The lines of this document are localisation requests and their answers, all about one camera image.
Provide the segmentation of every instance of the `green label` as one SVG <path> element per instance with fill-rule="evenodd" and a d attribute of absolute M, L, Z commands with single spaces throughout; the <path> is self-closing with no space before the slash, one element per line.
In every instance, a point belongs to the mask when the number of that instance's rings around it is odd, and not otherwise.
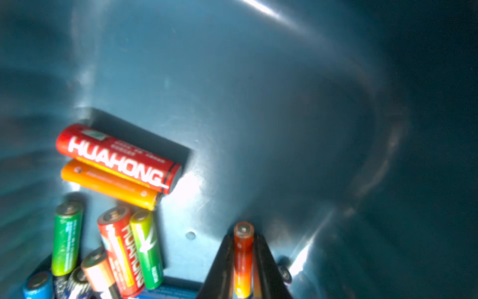
<path fill-rule="evenodd" d="M 96 140 L 103 141 L 108 135 L 103 134 L 101 132 L 95 131 L 95 130 L 84 130 L 82 131 L 83 134 L 90 136 L 92 138 L 95 138 Z"/>
<path fill-rule="evenodd" d="M 148 289 L 157 288 L 163 282 L 164 274 L 158 236 L 152 217 L 140 223 L 132 221 L 131 228 L 143 269 L 144 285 Z"/>
<path fill-rule="evenodd" d="M 52 274 L 62 276 L 70 273 L 76 266 L 81 232 L 81 216 L 59 216 L 55 218 Z"/>

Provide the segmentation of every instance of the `blue battery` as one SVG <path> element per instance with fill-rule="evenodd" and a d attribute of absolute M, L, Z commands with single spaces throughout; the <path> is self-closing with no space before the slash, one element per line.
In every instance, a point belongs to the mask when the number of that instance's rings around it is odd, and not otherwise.
<path fill-rule="evenodd" d="M 155 289 L 145 288 L 134 299 L 195 299 L 196 295 L 197 292 L 191 290 L 160 285 Z"/>
<path fill-rule="evenodd" d="M 53 280 L 50 272 L 39 272 L 23 286 L 25 299 L 53 299 Z"/>

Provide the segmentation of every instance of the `orange battery in gripper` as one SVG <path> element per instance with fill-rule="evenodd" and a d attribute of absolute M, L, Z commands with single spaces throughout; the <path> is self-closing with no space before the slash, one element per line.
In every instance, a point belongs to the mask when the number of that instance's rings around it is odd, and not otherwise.
<path fill-rule="evenodd" d="M 251 294 L 252 243 L 254 226 L 239 222 L 234 227 L 234 290 L 238 298 L 248 298 Z"/>
<path fill-rule="evenodd" d="M 173 161 L 79 123 L 60 133 L 56 148 L 80 162 L 164 194 L 173 191 L 183 169 Z"/>
<path fill-rule="evenodd" d="M 80 184 L 88 189 L 148 210 L 154 209 L 156 200 L 160 196 L 153 189 L 135 184 L 76 160 L 71 160 L 63 167 L 61 177 L 65 181 Z"/>

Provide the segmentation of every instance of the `orange battery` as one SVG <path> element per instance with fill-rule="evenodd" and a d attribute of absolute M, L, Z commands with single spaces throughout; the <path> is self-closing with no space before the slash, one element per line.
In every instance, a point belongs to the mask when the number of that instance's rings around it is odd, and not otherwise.
<path fill-rule="evenodd" d="M 240 222 L 234 227 L 236 246 L 234 259 L 234 290 L 238 298 L 247 298 L 251 293 L 252 242 L 254 227 L 249 222 Z"/>
<path fill-rule="evenodd" d="M 153 210 L 160 196 L 157 191 L 117 177 L 85 163 L 71 160 L 63 167 L 61 177 L 65 181 L 82 185 L 88 189 Z"/>

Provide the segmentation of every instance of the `red battery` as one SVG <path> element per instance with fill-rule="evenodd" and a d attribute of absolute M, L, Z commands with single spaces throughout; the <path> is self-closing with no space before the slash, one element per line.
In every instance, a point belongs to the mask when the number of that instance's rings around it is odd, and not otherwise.
<path fill-rule="evenodd" d="M 239 222 L 234 227 L 234 289 L 238 298 L 248 298 L 251 287 L 252 243 L 254 227 L 249 222 Z"/>
<path fill-rule="evenodd" d="M 119 292 L 124 298 L 134 297 L 144 288 L 144 277 L 130 227 L 131 211 L 118 206 L 98 218 L 101 239 L 108 254 Z"/>
<path fill-rule="evenodd" d="M 56 148 L 85 164 L 164 194 L 171 193 L 183 170 L 173 161 L 78 123 L 60 133 Z"/>

